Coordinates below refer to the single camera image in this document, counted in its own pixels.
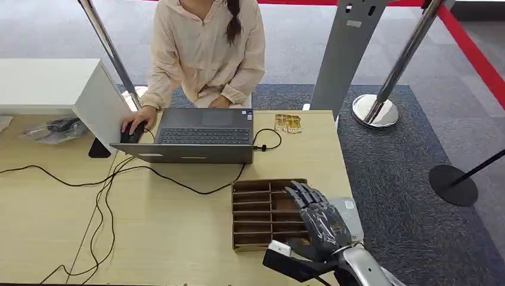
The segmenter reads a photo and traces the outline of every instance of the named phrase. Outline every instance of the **white label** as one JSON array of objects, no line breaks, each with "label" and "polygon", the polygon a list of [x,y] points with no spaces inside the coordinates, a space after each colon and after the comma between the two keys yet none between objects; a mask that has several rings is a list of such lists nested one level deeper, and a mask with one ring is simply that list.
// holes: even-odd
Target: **white label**
[{"label": "white label", "polygon": [[351,26],[351,27],[356,27],[356,28],[359,28],[361,27],[361,22],[360,21],[354,21],[354,20],[347,20],[347,26]]},{"label": "white label", "polygon": [[280,243],[279,241],[272,240],[269,244],[269,249],[284,256],[291,256],[291,247],[287,244]]},{"label": "white label", "polygon": [[348,209],[353,209],[354,208],[353,201],[345,201],[345,207]]},{"label": "white label", "polygon": [[163,155],[157,153],[139,153],[139,155],[142,157],[163,157]]}]

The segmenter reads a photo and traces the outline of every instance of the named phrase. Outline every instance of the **gray carpet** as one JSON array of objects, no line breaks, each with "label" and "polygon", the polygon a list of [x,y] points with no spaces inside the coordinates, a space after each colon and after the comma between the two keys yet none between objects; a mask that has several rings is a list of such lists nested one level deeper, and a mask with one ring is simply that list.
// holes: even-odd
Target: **gray carpet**
[{"label": "gray carpet", "polygon": [[[505,264],[475,208],[438,198],[428,182],[437,163],[449,163],[414,93],[397,86],[391,98],[399,124],[369,130],[350,114],[352,100],[380,86],[354,85],[340,113],[338,135],[365,246],[407,285],[505,285]],[[301,109],[312,85],[259,85],[255,109]],[[179,89],[172,106],[191,107]]]}]

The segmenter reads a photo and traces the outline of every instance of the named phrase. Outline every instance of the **braided hair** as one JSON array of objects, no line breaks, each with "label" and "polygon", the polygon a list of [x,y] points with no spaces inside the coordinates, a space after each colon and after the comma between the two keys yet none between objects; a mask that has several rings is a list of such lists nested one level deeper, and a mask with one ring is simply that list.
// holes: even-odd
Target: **braided hair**
[{"label": "braided hair", "polygon": [[226,28],[226,38],[231,45],[242,30],[242,25],[240,24],[240,20],[238,20],[238,13],[240,13],[240,0],[227,0],[227,6],[233,16]]}]

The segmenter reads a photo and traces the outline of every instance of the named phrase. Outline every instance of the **gold card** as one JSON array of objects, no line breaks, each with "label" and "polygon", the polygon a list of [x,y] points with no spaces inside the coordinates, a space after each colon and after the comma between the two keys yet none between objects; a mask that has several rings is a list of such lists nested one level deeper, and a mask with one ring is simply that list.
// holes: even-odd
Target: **gold card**
[{"label": "gold card", "polygon": [[301,133],[301,118],[296,115],[275,114],[275,131]]}]

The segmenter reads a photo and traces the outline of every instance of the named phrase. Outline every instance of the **plastic bag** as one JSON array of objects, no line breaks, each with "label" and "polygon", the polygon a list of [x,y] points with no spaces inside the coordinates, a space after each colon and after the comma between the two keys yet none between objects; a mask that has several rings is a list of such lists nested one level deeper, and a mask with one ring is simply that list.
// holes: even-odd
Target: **plastic bag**
[{"label": "plastic bag", "polygon": [[32,126],[19,134],[44,144],[59,144],[86,134],[88,129],[77,117],[65,117]]},{"label": "plastic bag", "polygon": [[0,116],[0,132],[11,124],[12,116]]}]

